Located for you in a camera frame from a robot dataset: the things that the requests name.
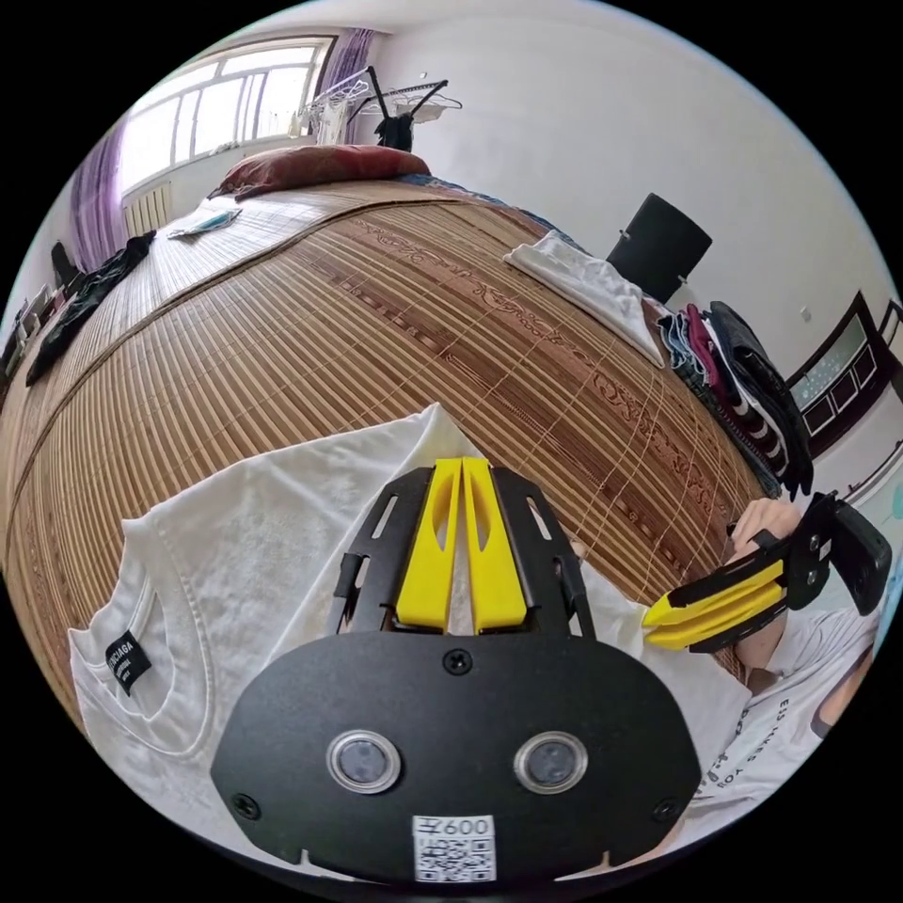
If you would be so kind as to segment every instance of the clothing label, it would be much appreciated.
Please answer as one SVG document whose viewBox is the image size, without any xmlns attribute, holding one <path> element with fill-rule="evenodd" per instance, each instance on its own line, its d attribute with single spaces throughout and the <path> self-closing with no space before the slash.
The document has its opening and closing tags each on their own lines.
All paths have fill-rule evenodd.
<svg viewBox="0 0 903 903">
<path fill-rule="evenodd" d="M 414 816 L 418 881 L 468 884 L 496 879 L 496 828 L 492 816 Z"/>
<path fill-rule="evenodd" d="M 141 648 L 130 630 L 106 647 L 106 664 L 127 696 L 132 695 L 132 685 L 151 667 L 151 660 Z"/>
</svg>

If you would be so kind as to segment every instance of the white t-shirt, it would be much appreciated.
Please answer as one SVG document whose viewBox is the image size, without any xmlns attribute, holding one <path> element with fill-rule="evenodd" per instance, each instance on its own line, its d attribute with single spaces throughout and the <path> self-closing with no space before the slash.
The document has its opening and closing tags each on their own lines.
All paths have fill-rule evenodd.
<svg viewBox="0 0 903 903">
<path fill-rule="evenodd" d="M 822 707 L 870 653 L 880 610 L 852 602 L 834 611 L 791 611 L 767 671 L 778 679 L 744 709 L 727 748 L 704 769 L 687 820 L 669 849 L 746 815 L 790 778 L 828 733 Z"/>
<path fill-rule="evenodd" d="M 436 458 L 477 454 L 433 405 L 249 458 L 123 522 L 112 598 L 87 630 L 70 632 L 78 702 L 103 761 L 187 830 L 288 868 L 245 838 L 210 778 L 230 712 L 267 664 L 322 636 L 341 555 L 383 485 Z M 671 689 L 707 768 L 750 693 L 708 656 L 644 644 L 645 609 L 585 570 L 599 640 L 645 662 Z M 466 584 L 456 581 L 453 609 L 465 607 L 466 597 Z M 465 632 L 453 619 L 451 630 Z M 127 631 L 150 661 L 131 695 L 107 664 Z M 134 667 L 134 650 L 113 667 L 129 661 Z M 299 868 L 330 874 L 306 860 Z"/>
</svg>

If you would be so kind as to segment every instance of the black chair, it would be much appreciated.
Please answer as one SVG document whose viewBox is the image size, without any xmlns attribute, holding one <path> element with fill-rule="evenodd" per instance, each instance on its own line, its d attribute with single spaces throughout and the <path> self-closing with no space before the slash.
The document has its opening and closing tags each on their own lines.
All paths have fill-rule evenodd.
<svg viewBox="0 0 903 903">
<path fill-rule="evenodd" d="M 71 301 L 82 287 L 85 274 L 70 261 L 62 242 L 51 248 L 50 259 L 56 274 L 56 287 L 63 290 L 67 301 Z"/>
<path fill-rule="evenodd" d="M 686 214 L 650 194 L 606 260 L 628 282 L 667 304 L 711 244 Z"/>
</svg>

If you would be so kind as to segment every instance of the white towel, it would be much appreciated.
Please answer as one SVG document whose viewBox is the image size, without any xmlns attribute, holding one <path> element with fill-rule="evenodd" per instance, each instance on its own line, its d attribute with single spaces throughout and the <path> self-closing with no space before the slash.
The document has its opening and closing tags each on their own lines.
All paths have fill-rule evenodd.
<svg viewBox="0 0 903 903">
<path fill-rule="evenodd" d="M 557 231 L 535 245 L 516 247 L 502 259 L 563 295 L 664 369 L 642 316 L 642 289 L 622 278 L 610 263 L 578 251 Z"/>
</svg>

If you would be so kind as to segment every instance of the black label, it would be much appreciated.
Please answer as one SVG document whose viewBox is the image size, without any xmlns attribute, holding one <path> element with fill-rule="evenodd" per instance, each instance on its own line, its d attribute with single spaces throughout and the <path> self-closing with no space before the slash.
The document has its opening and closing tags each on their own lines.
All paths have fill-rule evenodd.
<svg viewBox="0 0 903 903">
<path fill-rule="evenodd" d="M 151 660 L 131 631 L 126 630 L 106 647 L 106 664 L 126 695 L 131 696 L 132 685 L 151 666 Z"/>
</svg>

